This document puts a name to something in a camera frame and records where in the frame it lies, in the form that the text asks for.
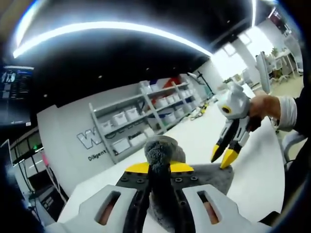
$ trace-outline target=white table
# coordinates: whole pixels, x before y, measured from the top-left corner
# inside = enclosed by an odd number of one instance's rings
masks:
[[[290,64],[290,66],[291,66],[291,70],[292,70],[292,72],[293,72],[293,76],[294,76],[294,78],[296,78],[296,75],[295,75],[295,72],[294,72],[294,68],[293,68],[293,65],[292,65],[291,60],[290,60],[290,57],[289,57],[290,54],[291,54],[291,51],[290,51],[290,50],[285,50],[285,51],[279,52],[278,55],[277,55],[277,57],[275,57],[275,59],[281,58],[281,59],[284,60],[285,63],[287,63],[287,62],[285,61],[285,59],[284,59],[284,57],[287,57],[288,62],[289,62],[289,64]]]
[[[254,94],[248,87],[249,95]],[[185,121],[165,133],[178,141],[190,165],[210,163],[211,152],[224,126],[225,117],[216,105],[209,106],[203,117]],[[228,197],[234,200],[240,214],[250,221],[259,221],[272,211],[280,212],[284,197],[284,167],[282,153],[269,119],[251,133],[239,157],[232,164],[234,179]],[[78,214],[79,205],[107,184],[116,184],[124,170],[134,163],[145,162],[143,149],[80,183],[75,188],[58,222],[66,222]],[[166,232],[150,216],[144,232]]]

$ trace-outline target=sleeve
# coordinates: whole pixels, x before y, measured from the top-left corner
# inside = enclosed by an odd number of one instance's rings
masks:
[[[294,130],[298,133],[309,137],[311,127],[311,110],[310,106],[310,93],[304,87],[298,98],[295,99],[297,106],[297,119],[294,126]]]
[[[281,108],[281,118],[277,122],[277,128],[283,131],[291,131],[296,125],[297,105],[292,97],[278,97]]]

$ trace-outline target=black ceiling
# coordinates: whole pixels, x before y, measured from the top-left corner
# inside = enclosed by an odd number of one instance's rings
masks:
[[[257,3],[256,23],[260,23],[271,7]],[[171,32],[214,52],[249,28],[251,19],[251,0],[51,0],[22,43],[71,23],[124,21]],[[207,60],[201,52],[163,37],[100,29],[55,37],[11,61],[35,67],[32,112],[36,113],[140,80],[193,71]]]

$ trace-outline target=bolt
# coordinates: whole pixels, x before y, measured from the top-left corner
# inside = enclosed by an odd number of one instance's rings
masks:
[[[182,178],[176,178],[176,179],[175,179],[175,182],[177,182],[177,183],[182,182],[182,181],[183,181]]]

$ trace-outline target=white sleeve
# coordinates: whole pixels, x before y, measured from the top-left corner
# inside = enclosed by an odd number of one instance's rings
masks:
[[[281,107],[281,118],[278,124],[278,129],[283,131],[291,131],[297,119],[297,106],[292,97],[282,96],[278,97]]]

